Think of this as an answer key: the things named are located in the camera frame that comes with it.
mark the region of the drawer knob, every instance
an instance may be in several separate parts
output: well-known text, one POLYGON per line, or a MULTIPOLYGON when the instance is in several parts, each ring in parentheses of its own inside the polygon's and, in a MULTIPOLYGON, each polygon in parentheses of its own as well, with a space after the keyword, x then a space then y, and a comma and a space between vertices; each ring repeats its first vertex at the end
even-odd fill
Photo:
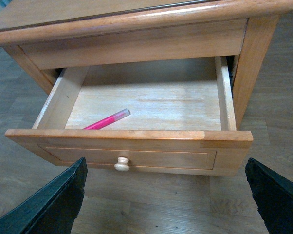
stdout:
POLYGON ((117 160, 118 160, 118 163, 114 165, 116 170, 121 172, 125 172, 129 170, 129 166, 127 165, 127 163, 129 162, 128 158, 119 157, 117 160))

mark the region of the pen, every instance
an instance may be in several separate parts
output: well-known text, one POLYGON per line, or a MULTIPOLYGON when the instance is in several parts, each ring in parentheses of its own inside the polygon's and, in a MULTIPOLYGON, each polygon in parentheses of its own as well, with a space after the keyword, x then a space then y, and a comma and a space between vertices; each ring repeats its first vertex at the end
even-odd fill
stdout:
POLYGON ((83 129, 101 129, 129 115, 130 111, 128 109, 124 109, 83 129))

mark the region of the wooden floor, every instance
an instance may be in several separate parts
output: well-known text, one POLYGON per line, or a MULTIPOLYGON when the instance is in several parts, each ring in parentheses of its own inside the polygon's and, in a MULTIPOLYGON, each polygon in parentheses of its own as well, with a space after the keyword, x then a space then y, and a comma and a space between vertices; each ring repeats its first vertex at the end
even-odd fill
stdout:
MULTIPOLYGON (((46 98, 0 49, 0 217, 65 170, 4 137, 31 128, 46 98)), ((255 140, 236 177, 89 169, 72 233, 268 233, 244 167, 254 157, 293 181, 293 12, 280 20, 241 128, 255 140)))

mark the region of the open drawer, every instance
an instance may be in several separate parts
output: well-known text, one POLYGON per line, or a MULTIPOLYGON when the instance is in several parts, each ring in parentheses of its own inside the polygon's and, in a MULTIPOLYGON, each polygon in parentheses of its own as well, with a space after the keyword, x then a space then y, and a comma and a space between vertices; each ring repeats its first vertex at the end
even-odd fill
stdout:
POLYGON ((67 68, 33 128, 5 135, 55 165, 114 169, 126 157, 131 171, 215 176, 233 176, 253 141, 236 131, 225 57, 67 68))

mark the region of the table leg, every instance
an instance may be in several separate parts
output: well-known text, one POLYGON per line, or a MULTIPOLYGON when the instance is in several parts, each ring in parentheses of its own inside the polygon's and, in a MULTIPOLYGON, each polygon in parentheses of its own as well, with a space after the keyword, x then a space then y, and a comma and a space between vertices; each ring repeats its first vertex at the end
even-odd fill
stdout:
POLYGON ((243 120, 278 19, 279 16, 248 19, 233 85, 233 105, 237 129, 243 120))
POLYGON ((18 45, 3 48, 47 94, 51 92, 57 78, 57 72, 54 69, 40 70, 18 45))

